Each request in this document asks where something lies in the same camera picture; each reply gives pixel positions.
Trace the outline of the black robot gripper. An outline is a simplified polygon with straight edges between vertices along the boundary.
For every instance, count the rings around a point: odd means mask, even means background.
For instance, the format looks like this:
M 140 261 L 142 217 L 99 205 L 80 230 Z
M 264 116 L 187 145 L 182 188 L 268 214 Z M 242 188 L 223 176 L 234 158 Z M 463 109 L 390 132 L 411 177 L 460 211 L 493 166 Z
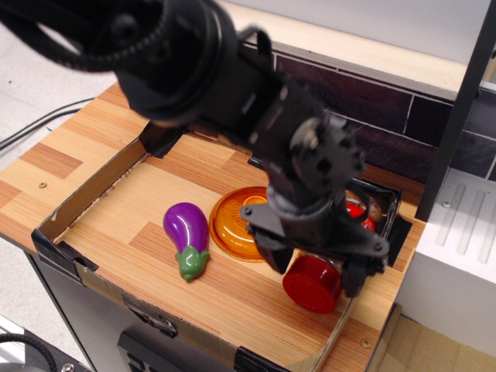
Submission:
M 294 248 L 341 260 L 345 295 L 357 297 L 369 276 L 384 272 L 389 245 L 346 210 L 346 190 L 364 169 L 346 120 L 312 117 L 287 137 L 256 133 L 250 145 L 269 177 L 267 203 L 245 206 L 240 215 L 260 255 L 279 274 Z

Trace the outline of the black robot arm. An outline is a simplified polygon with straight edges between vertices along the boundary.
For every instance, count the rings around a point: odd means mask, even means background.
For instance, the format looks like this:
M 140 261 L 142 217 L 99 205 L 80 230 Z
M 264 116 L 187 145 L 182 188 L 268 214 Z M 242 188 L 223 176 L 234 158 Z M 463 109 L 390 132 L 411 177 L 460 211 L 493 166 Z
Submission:
M 1 21 L 57 64 L 115 73 L 154 124 L 249 150 L 269 177 L 267 202 L 241 216 L 274 270 L 295 248 L 340 260 L 353 298 L 387 266 L 388 243 L 346 210 L 364 166 L 353 130 L 274 68 L 263 30 L 236 31 L 214 1 L 3 1 Z

